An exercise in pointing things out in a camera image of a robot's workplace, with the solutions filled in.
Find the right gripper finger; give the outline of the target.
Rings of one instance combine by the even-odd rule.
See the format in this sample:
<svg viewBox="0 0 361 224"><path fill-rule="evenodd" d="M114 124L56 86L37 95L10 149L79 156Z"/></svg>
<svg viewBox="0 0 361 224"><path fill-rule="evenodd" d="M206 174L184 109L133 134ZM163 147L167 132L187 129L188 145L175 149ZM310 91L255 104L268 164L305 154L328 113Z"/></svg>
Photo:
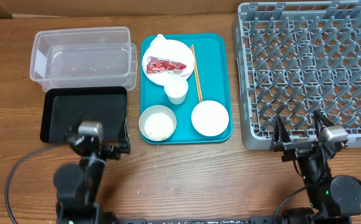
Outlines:
<svg viewBox="0 0 361 224"><path fill-rule="evenodd" d="M274 132L272 144L291 142L288 131L286 130L279 114L274 116Z"/></svg>
<svg viewBox="0 0 361 224"><path fill-rule="evenodd" d="M325 117L319 110L313 112L314 115L314 127L317 137L333 137L331 126L334 126L327 117Z"/></svg>

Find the grey bowl of rice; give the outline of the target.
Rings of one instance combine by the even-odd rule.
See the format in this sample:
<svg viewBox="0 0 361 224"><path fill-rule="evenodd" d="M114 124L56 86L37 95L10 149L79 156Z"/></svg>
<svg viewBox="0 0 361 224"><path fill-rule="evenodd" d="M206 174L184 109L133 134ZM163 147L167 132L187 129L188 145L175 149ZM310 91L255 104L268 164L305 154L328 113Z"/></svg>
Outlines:
<svg viewBox="0 0 361 224"><path fill-rule="evenodd" d="M139 130L142 136L154 142L169 139L174 134L176 126L174 112L163 105L150 106L139 117Z"/></svg>

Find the white paper cup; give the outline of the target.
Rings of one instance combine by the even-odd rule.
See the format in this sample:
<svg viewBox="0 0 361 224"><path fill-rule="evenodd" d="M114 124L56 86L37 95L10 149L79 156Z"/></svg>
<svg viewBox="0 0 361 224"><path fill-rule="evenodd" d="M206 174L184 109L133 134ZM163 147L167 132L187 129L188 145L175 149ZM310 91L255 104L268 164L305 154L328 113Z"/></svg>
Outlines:
<svg viewBox="0 0 361 224"><path fill-rule="evenodd" d="M172 104L179 105L186 98L189 84L186 79L181 76L171 76L164 85L164 92Z"/></svg>

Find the red snack wrapper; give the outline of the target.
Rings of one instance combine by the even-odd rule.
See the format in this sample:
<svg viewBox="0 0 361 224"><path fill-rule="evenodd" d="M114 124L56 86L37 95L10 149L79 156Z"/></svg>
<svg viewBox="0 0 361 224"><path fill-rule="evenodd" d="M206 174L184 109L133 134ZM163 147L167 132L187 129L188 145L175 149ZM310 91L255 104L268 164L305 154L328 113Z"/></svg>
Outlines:
<svg viewBox="0 0 361 224"><path fill-rule="evenodd" d="M183 71L186 67L187 65L181 62L150 56L148 57L146 71L148 73L164 73L175 70Z"/></svg>

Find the white napkin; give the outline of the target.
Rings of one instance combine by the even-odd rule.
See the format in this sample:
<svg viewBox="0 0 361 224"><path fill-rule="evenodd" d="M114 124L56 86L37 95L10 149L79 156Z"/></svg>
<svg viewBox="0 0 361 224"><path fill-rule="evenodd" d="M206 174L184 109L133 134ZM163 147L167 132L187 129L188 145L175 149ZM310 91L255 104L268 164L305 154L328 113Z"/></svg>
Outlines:
<svg viewBox="0 0 361 224"><path fill-rule="evenodd" d="M182 48L183 46L178 41L167 40L163 35L158 35L156 39L151 43L152 52L150 56L183 63L181 59ZM183 71L175 70L164 73L181 73Z"/></svg>

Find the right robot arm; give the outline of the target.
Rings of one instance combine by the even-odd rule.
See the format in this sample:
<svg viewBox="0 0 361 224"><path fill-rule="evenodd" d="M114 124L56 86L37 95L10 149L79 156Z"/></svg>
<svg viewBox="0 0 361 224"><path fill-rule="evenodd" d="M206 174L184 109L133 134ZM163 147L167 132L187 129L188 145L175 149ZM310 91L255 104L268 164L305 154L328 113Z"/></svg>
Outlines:
<svg viewBox="0 0 361 224"><path fill-rule="evenodd" d="M283 162L293 162L304 187L296 190L277 207L273 223L351 223L361 214L361 180L350 175L332 176L328 160L347 146L348 132L328 120L319 110L313 112L316 138L292 142L280 117L274 117L270 150L282 152ZM295 195L305 191L309 208L281 211Z"/></svg>

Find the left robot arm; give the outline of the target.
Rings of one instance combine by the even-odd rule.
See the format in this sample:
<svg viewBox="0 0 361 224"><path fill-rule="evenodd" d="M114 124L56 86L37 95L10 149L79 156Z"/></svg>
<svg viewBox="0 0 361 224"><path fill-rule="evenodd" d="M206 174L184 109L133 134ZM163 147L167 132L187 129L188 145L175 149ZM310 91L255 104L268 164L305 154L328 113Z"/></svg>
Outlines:
<svg viewBox="0 0 361 224"><path fill-rule="evenodd" d="M120 124L117 145L103 142L103 124L83 117L69 127L64 140L80 156L78 164L57 169L53 183L57 191L57 223L119 223L113 212L105 212L96 196L107 160L120 160L131 145L127 119Z"/></svg>

